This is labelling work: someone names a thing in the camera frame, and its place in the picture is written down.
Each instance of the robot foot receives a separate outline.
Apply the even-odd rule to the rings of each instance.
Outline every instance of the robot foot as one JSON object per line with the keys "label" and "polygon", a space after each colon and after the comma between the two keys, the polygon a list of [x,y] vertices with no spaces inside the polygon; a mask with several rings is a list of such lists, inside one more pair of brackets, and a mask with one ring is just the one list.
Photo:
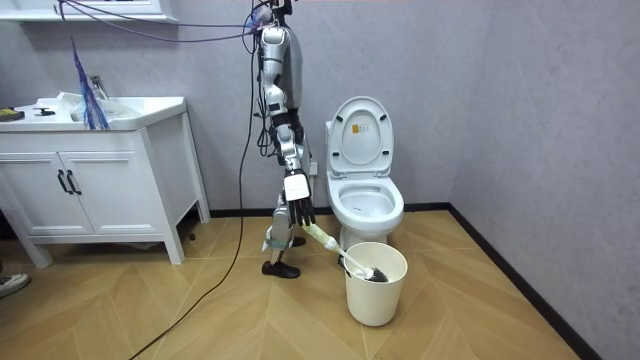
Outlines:
{"label": "robot foot", "polygon": [[301,236],[294,236],[291,240],[291,247],[302,246],[307,243],[307,240]]}
{"label": "robot foot", "polygon": [[295,279],[300,276],[300,269],[289,266],[282,261],[271,265],[270,262],[265,261],[262,265],[262,273],[264,275],[273,275],[283,279]]}

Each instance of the toilet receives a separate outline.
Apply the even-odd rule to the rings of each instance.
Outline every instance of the toilet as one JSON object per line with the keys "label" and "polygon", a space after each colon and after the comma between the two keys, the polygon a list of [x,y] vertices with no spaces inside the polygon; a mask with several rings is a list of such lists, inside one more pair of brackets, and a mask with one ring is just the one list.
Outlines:
{"label": "toilet", "polygon": [[377,100],[358,96],[326,122],[327,188],[342,224],[340,246],[375,241],[402,220],[404,200],[389,177],[393,160],[391,117]]}

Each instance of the herringbone floor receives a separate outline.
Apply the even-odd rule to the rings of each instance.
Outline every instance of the herringbone floor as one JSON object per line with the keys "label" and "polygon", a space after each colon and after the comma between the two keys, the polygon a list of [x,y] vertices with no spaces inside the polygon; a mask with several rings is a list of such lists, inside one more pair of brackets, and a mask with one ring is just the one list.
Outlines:
{"label": "herringbone floor", "polygon": [[[36,270],[16,243],[2,243],[5,273],[33,282],[0,300],[2,359],[127,359],[163,331],[231,263],[238,219],[183,229],[186,262],[162,246],[52,247]],[[240,258],[226,282],[141,359],[577,359],[448,212],[407,213],[389,243],[409,262],[395,318],[361,326],[349,314],[336,256],[309,241],[285,260],[297,280],[262,276],[268,218],[247,219]],[[319,225],[338,235],[333,217]]]}

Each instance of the cabinet handle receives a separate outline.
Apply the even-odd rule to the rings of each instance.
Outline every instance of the cabinet handle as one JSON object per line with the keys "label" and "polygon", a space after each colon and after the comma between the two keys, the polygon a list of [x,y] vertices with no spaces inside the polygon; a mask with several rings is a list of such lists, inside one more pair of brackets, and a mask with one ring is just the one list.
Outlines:
{"label": "cabinet handle", "polygon": [[58,169],[58,181],[60,182],[60,186],[62,186],[62,190],[64,190],[64,192],[66,193],[73,195],[73,191],[67,190],[67,186],[64,184],[64,180],[62,179],[63,175],[64,175],[64,171]]}
{"label": "cabinet handle", "polygon": [[76,187],[73,186],[73,180],[71,179],[71,176],[73,176],[73,172],[71,172],[71,170],[67,170],[67,180],[69,181],[69,186],[71,186],[71,190],[73,190],[73,191],[69,191],[69,193],[73,194],[75,192],[78,195],[82,195],[82,191],[76,190]]}

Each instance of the sink countertop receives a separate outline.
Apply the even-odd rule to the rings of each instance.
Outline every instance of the sink countertop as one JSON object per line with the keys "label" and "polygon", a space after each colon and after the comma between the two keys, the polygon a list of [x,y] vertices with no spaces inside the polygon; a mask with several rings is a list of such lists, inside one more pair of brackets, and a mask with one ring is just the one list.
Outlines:
{"label": "sink countertop", "polygon": [[[25,117],[16,121],[0,122],[2,132],[49,132],[49,131],[92,131],[82,121],[73,121],[69,115],[68,105],[66,110],[61,110],[61,96],[58,98],[42,98],[33,105],[16,107],[16,111],[24,111]],[[153,123],[171,118],[187,111],[186,100],[181,96],[173,97],[113,97],[109,99],[119,105],[125,105],[135,110],[139,115],[134,117],[109,118],[109,130],[131,131],[141,129]],[[50,111],[56,111],[55,115],[41,116],[40,110],[34,108],[46,107]]]}

